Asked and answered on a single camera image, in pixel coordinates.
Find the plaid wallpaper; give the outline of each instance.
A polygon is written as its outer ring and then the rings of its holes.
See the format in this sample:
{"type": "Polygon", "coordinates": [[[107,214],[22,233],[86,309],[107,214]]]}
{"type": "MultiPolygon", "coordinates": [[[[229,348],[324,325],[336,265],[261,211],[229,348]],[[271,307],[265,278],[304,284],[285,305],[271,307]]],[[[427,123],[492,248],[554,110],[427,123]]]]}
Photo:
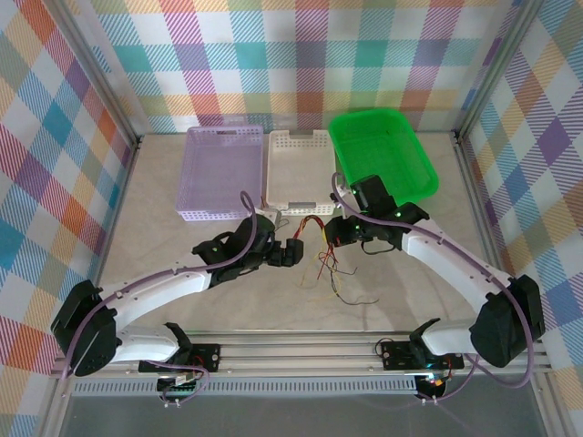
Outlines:
{"type": "Polygon", "coordinates": [[[506,266],[542,285],[544,337],[583,436],[583,2],[547,0],[470,135],[506,266]]]}
{"type": "Polygon", "coordinates": [[[96,272],[130,149],[41,0],[0,11],[0,435],[24,437],[49,324],[96,272]]]}
{"type": "Polygon", "coordinates": [[[67,3],[136,129],[172,133],[322,128],[367,107],[450,130],[519,1],[67,3]]]}

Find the white floor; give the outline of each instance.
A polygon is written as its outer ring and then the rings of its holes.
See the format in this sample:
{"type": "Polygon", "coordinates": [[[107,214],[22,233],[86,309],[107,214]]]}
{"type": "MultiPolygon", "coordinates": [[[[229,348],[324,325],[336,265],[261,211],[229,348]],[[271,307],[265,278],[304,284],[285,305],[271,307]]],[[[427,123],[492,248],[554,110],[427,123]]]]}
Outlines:
{"type": "MultiPolygon", "coordinates": [[[[419,138],[440,178],[438,192],[419,205],[450,237],[481,254],[449,135],[419,138]]],[[[233,221],[187,223],[174,210],[184,140],[184,135],[145,138],[101,284],[165,269],[202,240],[238,226],[233,221]]],[[[278,239],[290,237],[298,223],[293,218],[278,231],[278,239]]],[[[312,258],[322,245],[318,227],[310,223],[302,239],[305,253],[299,266],[262,266],[246,277],[154,310],[136,324],[174,321],[185,330],[413,330],[434,317],[472,315],[461,295],[416,259],[397,251],[367,256],[358,245],[336,250],[340,269],[358,268],[354,276],[342,275],[340,292],[349,301],[379,301],[345,305],[333,296],[327,276],[315,279],[319,266],[312,258]]]]}

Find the white plastic basket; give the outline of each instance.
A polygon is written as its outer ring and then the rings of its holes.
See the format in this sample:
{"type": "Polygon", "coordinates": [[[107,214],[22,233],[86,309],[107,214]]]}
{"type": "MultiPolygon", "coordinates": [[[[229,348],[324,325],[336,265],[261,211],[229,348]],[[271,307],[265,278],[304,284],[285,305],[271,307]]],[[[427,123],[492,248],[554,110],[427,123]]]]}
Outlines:
{"type": "Polygon", "coordinates": [[[334,147],[327,130],[290,137],[289,130],[270,133],[266,199],[284,216],[331,215],[334,147]]]}

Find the purple cable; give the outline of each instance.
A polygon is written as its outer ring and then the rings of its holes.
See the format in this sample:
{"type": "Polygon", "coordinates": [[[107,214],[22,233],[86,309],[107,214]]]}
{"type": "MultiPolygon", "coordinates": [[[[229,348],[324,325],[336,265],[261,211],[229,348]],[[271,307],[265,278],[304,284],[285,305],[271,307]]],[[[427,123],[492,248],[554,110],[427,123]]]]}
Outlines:
{"type": "Polygon", "coordinates": [[[120,291],[117,291],[117,292],[111,294],[110,296],[107,296],[105,299],[103,299],[101,302],[99,302],[98,305],[96,305],[85,316],[85,318],[81,321],[81,323],[79,323],[79,326],[77,327],[77,330],[75,331],[75,334],[73,334],[73,338],[71,339],[71,342],[69,343],[69,348],[66,351],[65,365],[63,367],[63,371],[61,373],[61,377],[59,379],[59,382],[64,381],[66,379],[66,377],[68,376],[69,367],[71,366],[71,361],[73,360],[73,353],[75,352],[75,348],[77,347],[79,339],[81,338],[81,333],[83,332],[85,327],[88,325],[89,321],[93,318],[93,316],[95,316],[95,314],[99,310],[101,310],[103,307],[108,305],[109,302],[118,298],[118,293],[127,294],[127,293],[129,293],[130,290],[136,288],[139,285],[142,285],[143,283],[149,282],[153,279],[158,279],[158,278],[162,278],[165,276],[169,276],[169,275],[180,274],[180,273],[184,273],[186,271],[196,272],[196,271],[208,271],[208,270],[213,270],[213,269],[220,269],[223,267],[227,267],[230,264],[232,264],[233,262],[236,262],[239,259],[243,258],[243,256],[245,256],[245,254],[249,251],[249,249],[251,248],[251,245],[253,244],[253,241],[255,240],[255,233],[257,231],[257,215],[255,214],[255,207],[253,206],[253,201],[251,200],[251,197],[249,196],[249,194],[247,194],[247,191],[242,191],[240,193],[240,201],[242,202],[243,206],[251,214],[251,235],[249,237],[249,241],[247,241],[247,244],[241,250],[241,252],[239,252],[237,255],[235,255],[231,259],[227,259],[226,261],[218,262],[216,264],[210,264],[209,266],[185,267],[185,268],[181,268],[181,269],[176,269],[176,273],[172,269],[159,271],[157,273],[153,273],[151,275],[148,275],[145,278],[138,279],[135,282],[128,284],[120,291]]]}
{"type": "MultiPolygon", "coordinates": [[[[201,371],[202,373],[204,373],[205,379],[204,379],[204,383],[202,383],[197,390],[195,390],[193,393],[191,393],[189,396],[187,396],[186,398],[184,398],[182,401],[177,402],[177,406],[182,405],[183,403],[186,403],[188,401],[191,401],[192,399],[196,398],[201,391],[203,391],[204,389],[207,388],[207,386],[209,385],[209,381],[210,381],[210,374],[209,371],[207,371],[204,367],[199,367],[199,366],[180,366],[178,364],[167,364],[166,362],[162,362],[162,361],[152,361],[152,360],[146,360],[146,362],[149,362],[150,364],[156,366],[156,367],[165,367],[167,369],[180,369],[180,370],[184,370],[184,371],[201,371]]],[[[164,402],[168,402],[168,399],[166,399],[166,391],[162,392],[162,400],[164,402]]]]}
{"type": "MultiPolygon", "coordinates": [[[[341,175],[340,173],[336,172],[332,175],[332,190],[334,192],[334,195],[336,196],[338,201],[341,203],[341,205],[344,207],[344,209],[349,211],[354,216],[356,216],[359,219],[362,219],[364,221],[368,221],[369,223],[373,223],[375,225],[396,226],[399,228],[406,228],[406,229],[414,230],[416,232],[419,232],[420,234],[425,235],[426,237],[428,237],[430,239],[434,239],[436,241],[441,241],[444,246],[446,246],[448,249],[452,250],[457,256],[459,256],[461,259],[463,259],[465,262],[467,262],[470,266],[472,266],[474,269],[479,271],[481,274],[485,275],[487,278],[491,276],[490,272],[486,268],[484,268],[479,262],[472,259],[472,257],[468,256],[463,250],[461,250],[459,247],[457,247],[457,245],[455,243],[453,243],[447,239],[442,239],[441,236],[435,234],[434,232],[432,232],[428,229],[424,229],[424,228],[421,228],[421,227],[416,226],[416,225],[410,225],[409,223],[401,223],[398,221],[389,221],[389,220],[379,220],[377,218],[367,217],[367,216],[359,213],[358,211],[354,210],[354,208],[352,208],[350,205],[348,205],[344,201],[344,199],[342,198],[342,196],[338,192],[338,188],[336,186],[336,179],[338,177],[342,177],[344,182],[345,182],[344,176],[341,175]]],[[[492,280],[492,283],[494,283],[494,285],[496,285],[506,295],[508,300],[510,300],[510,303],[512,304],[515,312],[518,315],[518,318],[520,320],[520,325],[522,326],[522,329],[524,330],[525,338],[527,340],[527,356],[528,356],[527,371],[525,371],[525,374],[518,381],[508,382],[508,381],[504,381],[504,380],[498,378],[497,376],[492,374],[492,372],[490,372],[488,369],[486,369],[481,364],[479,364],[477,362],[473,362],[469,358],[468,359],[470,360],[470,362],[472,362],[474,364],[475,367],[477,367],[480,371],[482,371],[486,375],[492,377],[500,385],[503,385],[503,386],[510,388],[510,389],[519,389],[520,387],[524,387],[528,383],[528,381],[530,381],[530,376],[532,375],[532,372],[533,372],[534,366],[535,366],[535,349],[534,349],[535,346],[534,346],[534,343],[532,340],[532,333],[530,332],[530,328],[528,327],[527,317],[525,316],[524,311],[522,311],[522,309],[520,308],[520,305],[518,304],[517,300],[512,295],[512,293],[504,286],[504,284],[502,282],[500,282],[500,280],[498,278],[492,277],[491,280],[492,280]]]]}

